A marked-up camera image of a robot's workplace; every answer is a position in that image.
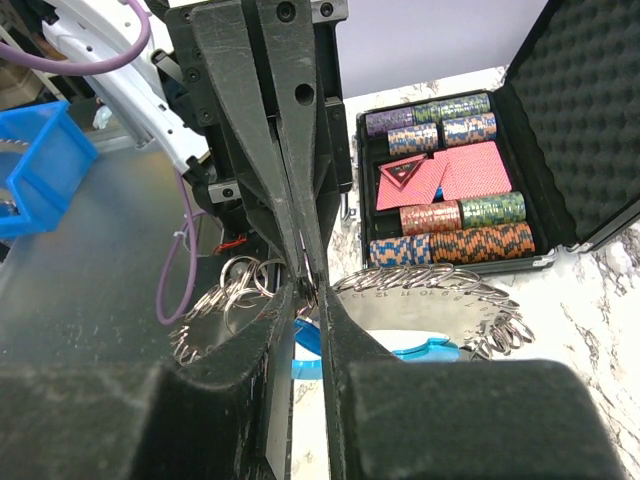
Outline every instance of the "metal key ring holder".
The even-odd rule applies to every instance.
[[[229,278],[231,268],[240,261],[246,261],[246,269],[238,278]],[[282,260],[267,260],[260,262],[250,256],[237,256],[228,260],[220,273],[220,284],[209,289],[184,315],[183,324],[169,334],[171,346],[174,348],[173,357],[182,366],[189,365],[213,350],[213,346],[206,348],[194,344],[191,335],[194,322],[213,312],[217,312],[224,322],[227,330],[233,335],[235,332],[230,326],[230,315],[233,307],[253,308],[255,303],[243,302],[246,295],[254,294],[256,297],[271,298],[275,293],[268,290],[269,274],[267,267],[273,264],[282,264]]]
[[[535,341],[507,292],[451,264],[370,268],[334,290],[365,330],[437,331],[471,358],[509,355]]]
[[[240,260],[249,262],[247,270],[239,279],[227,279],[230,268]],[[218,310],[227,329],[235,333],[229,316],[233,307],[247,308],[240,304],[243,297],[275,295],[268,290],[266,268],[274,264],[284,262],[275,259],[260,263],[253,257],[240,256],[225,264],[220,276],[224,288],[216,286],[207,292],[187,315],[187,324],[170,335],[176,346],[174,357],[180,364],[192,363],[206,354],[184,346],[188,345],[188,323]],[[437,331],[468,351],[470,358],[491,360],[495,353],[509,355],[535,341],[519,314],[518,303],[507,292],[451,264],[369,268],[344,277],[333,289],[350,317],[365,330]],[[298,316],[313,308],[303,307]]]

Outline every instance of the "foam lining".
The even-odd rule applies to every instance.
[[[604,241],[640,212],[638,39],[640,2],[552,1],[496,92],[551,243]]]

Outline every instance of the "poker chip case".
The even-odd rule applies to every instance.
[[[639,38],[640,2],[547,4],[504,85],[486,92],[497,149],[513,191],[525,199],[535,254],[465,268],[487,274],[549,267],[556,247],[597,249],[640,217]],[[379,167],[389,161],[389,147],[386,136],[369,136],[367,116],[399,108],[406,115],[425,102],[478,93],[358,115],[364,264],[372,265],[372,241],[403,236],[398,209],[376,210]],[[438,148],[444,148],[442,141]]]

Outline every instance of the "metal disc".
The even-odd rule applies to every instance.
[[[385,272],[386,278],[394,279],[392,285],[371,269],[355,285],[346,289],[338,285],[338,297],[351,319],[365,330],[439,332],[459,347],[493,334],[493,327],[502,327],[516,314],[518,304],[506,292],[466,271],[453,270],[442,278],[437,269],[447,268],[453,270],[441,265]],[[367,282],[367,277],[375,283]]]

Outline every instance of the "blue plastic bin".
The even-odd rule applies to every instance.
[[[29,143],[24,155],[0,153],[0,188],[18,215],[0,213],[0,238],[55,230],[98,156],[67,114],[67,102],[0,112],[0,138]]]

